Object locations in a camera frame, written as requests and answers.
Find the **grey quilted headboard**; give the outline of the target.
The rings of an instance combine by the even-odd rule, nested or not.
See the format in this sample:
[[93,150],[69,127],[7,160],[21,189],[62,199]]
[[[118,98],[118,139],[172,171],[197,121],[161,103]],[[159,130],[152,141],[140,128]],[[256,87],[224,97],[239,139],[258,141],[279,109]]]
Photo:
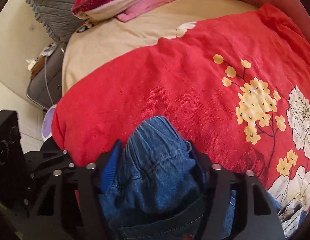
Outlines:
[[42,23],[49,37],[55,42],[67,43],[71,35],[82,25],[71,8],[76,0],[25,0],[32,7],[35,19]]

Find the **beige bed sheet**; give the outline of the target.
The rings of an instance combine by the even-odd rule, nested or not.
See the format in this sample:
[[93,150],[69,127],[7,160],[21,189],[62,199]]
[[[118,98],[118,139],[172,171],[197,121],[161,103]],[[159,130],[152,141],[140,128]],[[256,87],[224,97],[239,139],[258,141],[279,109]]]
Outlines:
[[176,0],[128,22],[112,18],[82,33],[73,33],[63,58],[62,92],[112,59],[172,36],[184,23],[252,10],[256,7],[237,0]]

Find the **red floral blanket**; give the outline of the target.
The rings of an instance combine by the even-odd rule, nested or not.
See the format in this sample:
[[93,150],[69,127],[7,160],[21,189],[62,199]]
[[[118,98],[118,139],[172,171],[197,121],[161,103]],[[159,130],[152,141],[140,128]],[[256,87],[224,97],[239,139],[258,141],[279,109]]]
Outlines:
[[252,170],[284,239],[310,229],[310,43],[280,9],[186,23],[105,63],[57,104],[52,135],[83,167],[154,116],[214,163]]

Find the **grey bedside table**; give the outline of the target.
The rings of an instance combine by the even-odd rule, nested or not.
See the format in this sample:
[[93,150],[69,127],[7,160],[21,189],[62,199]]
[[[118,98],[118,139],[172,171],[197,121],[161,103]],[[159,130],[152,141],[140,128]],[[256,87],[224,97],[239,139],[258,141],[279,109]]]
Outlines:
[[48,57],[39,60],[41,69],[30,79],[26,95],[33,103],[48,110],[62,98],[62,63],[66,43],[59,43]]

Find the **blue denim pants lace hem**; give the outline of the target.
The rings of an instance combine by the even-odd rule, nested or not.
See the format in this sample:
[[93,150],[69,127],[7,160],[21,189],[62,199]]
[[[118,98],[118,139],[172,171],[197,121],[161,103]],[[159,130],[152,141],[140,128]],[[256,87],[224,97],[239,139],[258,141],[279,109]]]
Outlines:
[[187,239],[202,215],[195,194],[191,145],[163,116],[130,135],[114,181],[100,196],[115,239]]

